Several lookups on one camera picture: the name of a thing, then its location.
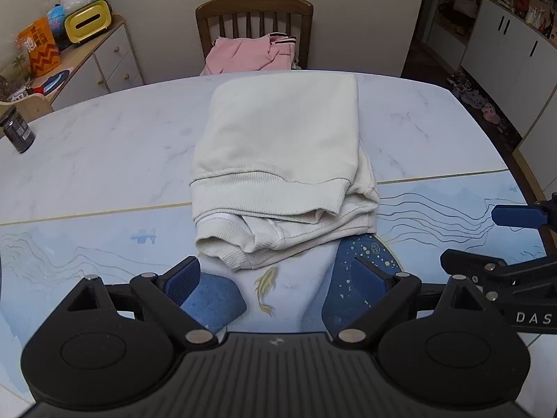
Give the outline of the orange snack bag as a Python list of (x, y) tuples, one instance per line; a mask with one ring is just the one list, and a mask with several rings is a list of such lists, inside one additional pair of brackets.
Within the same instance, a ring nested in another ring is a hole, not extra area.
[(61, 52), (46, 17), (36, 20), (21, 31), (17, 42), (28, 52), (33, 77), (42, 77), (61, 64)]

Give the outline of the light wooden child seat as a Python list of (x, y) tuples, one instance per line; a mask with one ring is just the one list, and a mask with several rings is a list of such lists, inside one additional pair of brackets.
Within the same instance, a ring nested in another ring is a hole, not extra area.
[(31, 94), (13, 102), (1, 101), (0, 115), (3, 115), (11, 107), (15, 107), (28, 123), (54, 111), (48, 99), (40, 93)]

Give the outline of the white drawer cabinet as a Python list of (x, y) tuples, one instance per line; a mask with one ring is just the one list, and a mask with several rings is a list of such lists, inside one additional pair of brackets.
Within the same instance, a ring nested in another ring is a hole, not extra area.
[(61, 64), (31, 83), (54, 110), (144, 84), (125, 19), (112, 16), (108, 31), (61, 52)]

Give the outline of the cream white sweatshirt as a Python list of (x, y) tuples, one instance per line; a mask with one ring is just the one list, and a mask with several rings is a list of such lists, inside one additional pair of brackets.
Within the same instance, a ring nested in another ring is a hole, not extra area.
[(195, 245), (232, 270), (372, 234), (377, 181), (352, 73), (240, 77), (219, 86), (195, 145)]

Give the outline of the yellow tissue box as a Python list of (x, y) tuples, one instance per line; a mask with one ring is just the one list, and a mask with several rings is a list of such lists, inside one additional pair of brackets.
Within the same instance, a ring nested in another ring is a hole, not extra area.
[(65, 17), (64, 29), (72, 44), (82, 44), (106, 31), (112, 23), (111, 6), (107, 0), (95, 0)]

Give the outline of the pink folded garment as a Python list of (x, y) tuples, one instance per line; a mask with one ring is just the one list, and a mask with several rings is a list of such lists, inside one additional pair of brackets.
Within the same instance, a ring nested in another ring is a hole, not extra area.
[(297, 39), (286, 33), (270, 33), (260, 38), (219, 37), (205, 59), (202, 76), (296, 68)]

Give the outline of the brown wooden chair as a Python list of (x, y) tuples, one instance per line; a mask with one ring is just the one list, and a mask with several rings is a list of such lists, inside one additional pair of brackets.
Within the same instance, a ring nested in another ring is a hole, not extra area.
[(206, 59), (214, 42), (224, 38), (260, 38), (280, 32), (297, 39), (296, 68), (309, 63), (313, 4), (307, 0), (211, 0), (195, 10)]

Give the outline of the dark glass jar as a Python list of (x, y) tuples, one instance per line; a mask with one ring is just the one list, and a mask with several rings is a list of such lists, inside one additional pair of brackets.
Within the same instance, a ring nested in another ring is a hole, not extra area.
[(35, 141), (35, 134), (15, 106), (2, 114), (1, 129), (19, 154), (25, 153)]

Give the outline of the clear plastic terrarium box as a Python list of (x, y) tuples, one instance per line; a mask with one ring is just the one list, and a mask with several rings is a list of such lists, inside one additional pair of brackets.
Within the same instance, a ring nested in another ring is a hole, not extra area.
[(33, 79), (28, 52), (19, 52), (1, 69), (1, 100), (12, 101), (12, 97), (20, 94)]

